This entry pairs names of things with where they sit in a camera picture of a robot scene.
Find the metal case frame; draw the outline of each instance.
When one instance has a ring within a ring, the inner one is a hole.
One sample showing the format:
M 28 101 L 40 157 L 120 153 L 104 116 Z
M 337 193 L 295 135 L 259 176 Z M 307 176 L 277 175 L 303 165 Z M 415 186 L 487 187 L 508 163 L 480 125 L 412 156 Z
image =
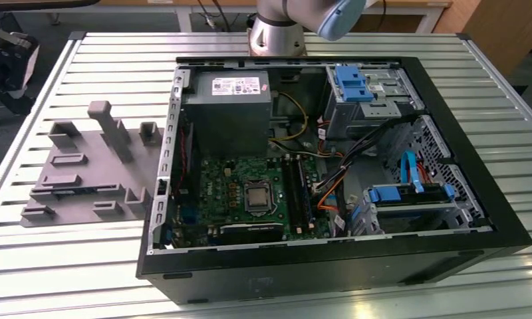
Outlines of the metal case frame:
M 504 198 L 463 129 L 448 109 L 417 58 L 177 58 L 168 120 L 179 115 L 183 68 L 265 68 L 323 66 L 347 62 L 397 62 L 405 70 L 447 147 L 453 155 L 492 232 L 452 233 L 433 237 L 388 236 L 349 241 L 333 239 L 327 245 L 268 246 L 221 250 L 217 247 L 188 253 L 154 253 L 149 234 L 153 218 L 165 218 L 168 188 L 154 196 L 146 215 L 136 275 L 148 279 L 177 303 L 247 300 L 377 286 L 435 282 L 492 257 L 508 255 L 532 245 L 532 239 Z M 165 129 L 162 154 L 173 145 L 174 127 Z M 158 186 L 166 185 L 166 167 L 158 171 Z

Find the floor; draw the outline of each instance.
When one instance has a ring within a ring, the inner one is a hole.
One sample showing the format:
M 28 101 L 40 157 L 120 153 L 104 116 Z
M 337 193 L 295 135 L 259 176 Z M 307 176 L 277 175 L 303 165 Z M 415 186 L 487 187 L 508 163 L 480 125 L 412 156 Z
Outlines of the floor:
M 49 25 L 44 14 L 17 13 L 16 17 L 24 32 L 33 35 L 41 43 L 36 70 L 32 81 L 28 84 L 26 92 L 29 96 L 37 96 L 38 94 L 72 31 L 179 32 L 176 17 L 166 13 L 154 13 L 149 14 L 149 16 L 124 13 L 97 13 L 93 15 L 62 14 L 61 25 L 54 27 Z M 233 31 L 245 30 L 245 15 L 237 17 L 237 15 L 232 13 L 227 14 L 227 18 L 232 24 Z M 201 16 L 192 15 L 192 21 L 195 32 L 212 31 L 209 26 L 205 25 Z M 525 57 L 508 80 L 511 84 L 528 85 L 523 97 L 532 107 L 532 55 Z M 21 116 L 10 115 L 8 110 L 0 106 L 0 163 L 12 140 L 14 139 L 17 130 L 20 129 L 22 120 L 24 118 Z

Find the aluminum slotted table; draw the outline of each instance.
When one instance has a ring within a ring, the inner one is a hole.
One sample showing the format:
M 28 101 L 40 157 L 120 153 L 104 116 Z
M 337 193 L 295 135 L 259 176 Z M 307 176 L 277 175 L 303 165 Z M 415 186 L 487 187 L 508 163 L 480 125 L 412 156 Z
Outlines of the aluminum slotted table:
M 244 33 L 77 35 L 0 166 L 0 315 L 532 318 L 532 247 L 437 284 L 180 307 L 134 277 L 142 221 L 22 228 L 20 212 L 52 146 L 45 134 L 53 120 L 97 130 L 86 105 L 109 100 L 126 127 L 152 120 L 162 127 L 176 57 L 248 55 Z M 421 59 L 532 236 L 532 111 L 473 43 L 408 34 L 351 35 L 336 43 L 308 35 L 305 43 L 309 56 Z

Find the ram slot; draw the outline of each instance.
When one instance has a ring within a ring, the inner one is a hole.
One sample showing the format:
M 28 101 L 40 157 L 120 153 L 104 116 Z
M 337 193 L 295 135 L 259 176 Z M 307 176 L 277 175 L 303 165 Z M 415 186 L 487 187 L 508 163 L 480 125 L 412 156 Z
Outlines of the ram slot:
M 307 185 L 301 174 L 299 159 L 281 159 L 281 178 L 284 179 L 289 228 L 292 233 L 301 234 L 308 229 L 308 218 L 303 196 L 303 188 Z
M 297 163 L 297 171 L 300 174 L 300 191 L 301 191 L 301 196 L 303 196 L 303 212 L 305 213 L 305 217 L 307 217 L 307 228 L 311 228 L 313 225 L 311 224 L 311 222 L 313 221 L 313 212 L 311 211 L 311 198 L 309 198 L 309 188 L 308 188 L 308 184 L 305 181 L 305 172 L 303 171 L 303 166 L 301 166 L 301 159 L 300 156 L 296 157 L 296 161 Z

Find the cpu socket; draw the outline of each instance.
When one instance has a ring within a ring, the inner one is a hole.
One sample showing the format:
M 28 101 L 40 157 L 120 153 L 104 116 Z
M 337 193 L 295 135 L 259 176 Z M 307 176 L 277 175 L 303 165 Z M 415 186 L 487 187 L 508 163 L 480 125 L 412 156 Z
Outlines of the cpu socket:
M 245 211 L 260 217 L 272 211 L 271 184 L 268 181 L 248 181 L 244 184 Z

